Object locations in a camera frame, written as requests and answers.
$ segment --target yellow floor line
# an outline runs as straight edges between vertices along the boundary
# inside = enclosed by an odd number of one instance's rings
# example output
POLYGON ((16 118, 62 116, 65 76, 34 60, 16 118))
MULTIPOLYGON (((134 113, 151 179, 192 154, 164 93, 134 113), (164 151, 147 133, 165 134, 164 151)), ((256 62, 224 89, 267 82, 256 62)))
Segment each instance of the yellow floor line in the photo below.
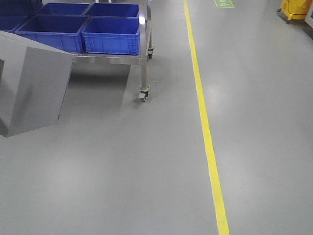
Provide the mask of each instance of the yellow floor line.
POLYGON ((215 206, 215 212, 216 212, 218 231, 219 231, 219 235, 229 235, 230 233, 229 233, 228 221, 227 221, 226 210, 225 210, 225 205, 224 205, 222 187, 221 187, 219 172, 218 172, 218 168, 216 164, 214 148, 213 148, 213 141, 212 141, 209 119, 207 115, 206 104, 205 104, 205 99, 204 99, 204 94, 203 94, 202 81, 201 81, 199 63, 198 63, 198 58, 197 58, 197 50, 195 46, 195 39, 194 39, 193 30, 191 26, 191 19, 190 19, 187 0, 184 0, 184 7, 185 7, 190 50, 191 50, 191 55, 192 55, 194 76, 195 76, 196 87, 197 87, 199 110, 200 110, 200 116, 201 116, 207 163, 208 163, 209 174, 210 174, 210 179, 211 179, 211 186, 212 186, 212 192, 213 192, 213 200, 214 200, 214 206, 215 206))

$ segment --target gray metal cabinet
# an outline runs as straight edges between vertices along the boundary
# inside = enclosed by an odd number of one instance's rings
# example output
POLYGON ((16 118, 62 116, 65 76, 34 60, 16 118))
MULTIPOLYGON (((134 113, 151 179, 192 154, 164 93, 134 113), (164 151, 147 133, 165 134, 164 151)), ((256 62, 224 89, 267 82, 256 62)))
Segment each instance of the gray metal cabinet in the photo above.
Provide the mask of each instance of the gray metal cabinet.
POLYGON ((55 124, 74 55, 0 31, 0 135, 55 124))

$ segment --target blue plastic crate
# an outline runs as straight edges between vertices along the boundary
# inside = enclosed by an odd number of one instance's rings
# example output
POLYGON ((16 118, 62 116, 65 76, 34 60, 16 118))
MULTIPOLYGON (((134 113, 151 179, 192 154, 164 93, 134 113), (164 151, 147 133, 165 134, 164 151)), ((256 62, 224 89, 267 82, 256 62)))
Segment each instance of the blue plastic crate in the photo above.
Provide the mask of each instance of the blue plastic crate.
POLYGON ((94 3, 85 16, 138 17, 138 4, 94 3))
POLYGON ((0 30, 15 33, 28 16, 0 16, 0 30))
POLYGON ((86 3, 48 3, 35 14, 82 16, 89 7, 86 3))
POLYGON ((16 34, 74 53, 84 51, 82 29, 88 17, 37 15, 24 23, 16 34))
POLYGON ((88 53, 139 54, 138 18, 94 17, 82 33, 88 53))
POLYGON ((41 0, 0 0, 0 15, 29 16, 42 5, 41 0))

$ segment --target yellow mop bucket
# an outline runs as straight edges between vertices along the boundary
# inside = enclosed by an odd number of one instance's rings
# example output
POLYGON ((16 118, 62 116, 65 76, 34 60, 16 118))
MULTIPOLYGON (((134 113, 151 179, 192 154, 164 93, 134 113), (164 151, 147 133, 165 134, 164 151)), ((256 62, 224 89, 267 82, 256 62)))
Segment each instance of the yellow mop bucket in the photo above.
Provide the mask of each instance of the yellow mop bucket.
POLYGON ((283 0, 281 8, 277 11, 283 10, 287 18, 287 23, 291 20, 304 20, 312 0, 283 0))

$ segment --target metal shelf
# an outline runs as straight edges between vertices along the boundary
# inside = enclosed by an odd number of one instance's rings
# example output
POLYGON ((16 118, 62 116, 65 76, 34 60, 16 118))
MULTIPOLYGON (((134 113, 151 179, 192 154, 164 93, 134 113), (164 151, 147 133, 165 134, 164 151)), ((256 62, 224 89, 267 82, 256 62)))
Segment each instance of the metal shelf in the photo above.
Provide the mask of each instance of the metal shelf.
POLYGON ((149 58, 151 58, 154 49, 152 47, 151 6, 150 0, 132 0, 131 2, 139 4, 140 54, 111 55, 83 53, 75 55, 75 62, 141 66, 142 84, 139 89, 139 98, 144 102, 150 91, 150 86, 147 83, 147 56, 149 55, 149 58))

